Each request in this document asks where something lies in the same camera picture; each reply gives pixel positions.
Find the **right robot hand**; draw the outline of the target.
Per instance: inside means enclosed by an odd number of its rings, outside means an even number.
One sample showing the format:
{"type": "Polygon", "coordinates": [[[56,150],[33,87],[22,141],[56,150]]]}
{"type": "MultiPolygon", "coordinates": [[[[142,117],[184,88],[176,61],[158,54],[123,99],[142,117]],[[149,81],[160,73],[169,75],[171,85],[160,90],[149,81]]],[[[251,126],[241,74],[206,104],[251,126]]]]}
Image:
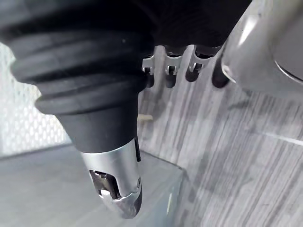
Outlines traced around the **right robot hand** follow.
{"type": "Polygon", "coordinates": [[[215,56],[248,0],[3,0],[0,42],[10,69],[36,86],[82,154],[103,203],[125,219],[142,204],[138,95],[154,84],[156,46],[172,58],[215,56]]]}

